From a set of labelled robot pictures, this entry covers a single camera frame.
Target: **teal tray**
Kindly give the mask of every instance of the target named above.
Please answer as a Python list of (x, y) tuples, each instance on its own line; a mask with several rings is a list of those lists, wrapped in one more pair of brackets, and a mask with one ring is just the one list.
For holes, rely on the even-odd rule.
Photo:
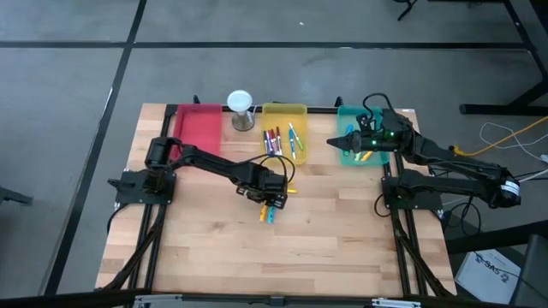
[[(382, 110), (379, 107), (371, 107), (371, 110), (373, 111), (373, 116), (376, 120), (377, 129), (379, 129), (380, 122), (383, 120), (383, 116), (381, 114)], [(353, 131), (359, 130), (360, 126), (356, 121), (356, 116), (362, 115), (366, 112), (368, 111), (363, 107), (340, 106), (337, 111), (337, 135), (345, 136), (348, 125), (353, 126)], [(362, 158), (365, 154), (365, 152), (362, 152), (360, 158)], [(382, 166), (390, 161), (390, 153), (381, 151), (374, 152), (365, 162), (356, 162), (354, 160), (355, 153), (352, 151), (347, 156), (344, 155), (343, 151), (340, 151), (339, 156), (343, 166)]]

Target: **wooden table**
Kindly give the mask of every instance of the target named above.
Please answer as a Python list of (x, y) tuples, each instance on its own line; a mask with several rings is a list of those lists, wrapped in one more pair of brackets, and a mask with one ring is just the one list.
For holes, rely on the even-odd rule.
[[(143, 105), (129, 152), (130, 169), (145, 167), (164, 110), (165, 104)], [(413, 110), (398, 112), (417, 127)], [(232, 128), (231, 114), (223, 113), (222, 157), (241, 161), (260, 154), (260, 116), (252, 131), (242, 133)], [(401, 296), (392, 225), (373, 212), (383, 170), (341, 166), (337, 149), (325, 143), (336, 130), (335, 115), (308, 115), (308, 159), (297, 167), (292, 185), (298, 193), (289, 195), (274, 224), (259, 222), (260, 205), (237, 195), (227, 179), (195, 168), (178, 169), (153, 291)], [(131, 204), (113, 220), (97, 287), (112, 280), (134, 252), (143, 208)], [(438, 219), (427, 210), (414, 211), (414, 219), (421, 255), (455, 293)], [(138, 286), (144, 283), (148, 256), (143, 260)], [(409, 257), (408, 271), (416, 292)]]

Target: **wooden tabletop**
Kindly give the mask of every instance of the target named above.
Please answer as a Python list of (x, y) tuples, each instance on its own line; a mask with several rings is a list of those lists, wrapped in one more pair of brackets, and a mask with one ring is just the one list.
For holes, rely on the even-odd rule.
[[(145, 167), (164, 110), (165, 104), (143, 104), (129, 153), (130, 169)], [(417, 128), (413, 110), (398, 112)], [(260, 114), (254, 129), (245, 133), (232, 128), (230, 117), (223, 113), (221, 156), (241, 161), (260, 154)], [(196, 168), (178, 169), (153, 291), (401, 296), (391, 221), (373, 212), (383, 170), (340, 165), (337, 149), (325, 143), (336, 136), (336, 121), (336, 115), (308, 114), (308, 158), (297, 167), (291, 186), (298, 193), (289, 195), (273, 224), (260, 222), (260, 205), (237, 195), (229, 180)], [(97, 287), (110, 282), (134, 252), (143, 208), (131, 204), (113, 220)], [(414, 219), (421, 255), (445, 287), (456, 293), (438, 219), (427, 210), (415, 210)], [(144, 283), (148, 254), (143, 260), (138, 286)], [(416, 292), (409, 257), (408, 271)]]

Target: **yellow tray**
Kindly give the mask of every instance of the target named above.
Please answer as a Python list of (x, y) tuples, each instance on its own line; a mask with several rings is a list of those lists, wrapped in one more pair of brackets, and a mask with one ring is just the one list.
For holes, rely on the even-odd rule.
[[(304, 104), (284, 104), (284, 103), (266, 103), (263, 104), (263, 112), (261, 116), (261, 147), (265, 150), (265, 142), (263, 132), (273, 129), (276, 132), (276, 127), (280, 127), (280, 136), (282, 137), (282, 152), (283, 155), (289, 158), (294, 164), (303, 164), (307, 160), (307, 107)], [(303, 145), (303, 150), (299, 147), (295, 139), (295, 155), (293, 159), (291, 155), (291, 144), (289, 143), (289, 123), (293, 124), (293, 128), (297, 132), (299, 139)]]

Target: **concrete floor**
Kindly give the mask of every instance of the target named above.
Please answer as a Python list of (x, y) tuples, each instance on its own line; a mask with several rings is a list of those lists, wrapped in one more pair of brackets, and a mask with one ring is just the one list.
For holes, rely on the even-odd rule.
[[(137, 4), (4, 0), (0, 40), (125, 41)], [(541, 55), (548, 55), (546, 33), (530, 4), (514, 5)], [(502, 4), (469, 8), (419, 1), (398, 23), (402, 10), (385, 0), (156, 0), (146, 5), (137, 40), (519, 41)], [(121, 54), (118, 49), (0, 49), (0, 184), (35, 197), (31, 207), (0, 206), (0, 298), (40, 292)], [(397, 108), (416, 109), (425, 136), (442, 146), (474, 150), (484, 146), (478, 136), (484, 122), (520, 128), (536, 118), (464, 116), (458, 104), (505, 104), (539, 79), (523, 52), (133, 50), (59, 292), (93, 289), (115, 196), (106, 180), (118, 177), (125, 166), (143, 103), (185, 103), (194, 94), (223, 103), (243, 88), (255, 102), (331, 106), (339, 95), (346, 104), (360, 104), (370, 92), (385, 92)], [(528, 142), (545, 133), (541, 125), (520, 138)], [(493, 140), (505, 134), (486, 132)], [(543, 140), (529, 150), (548, 154), (547, 145)], [(506, 165), (515, 175), (545, 168), (519, 148), (489, 151), (481, 158)], [(480, 206), (484, 230), (546, 219), (543, 187), (542, 181), (524, 184), (520, 207)]]

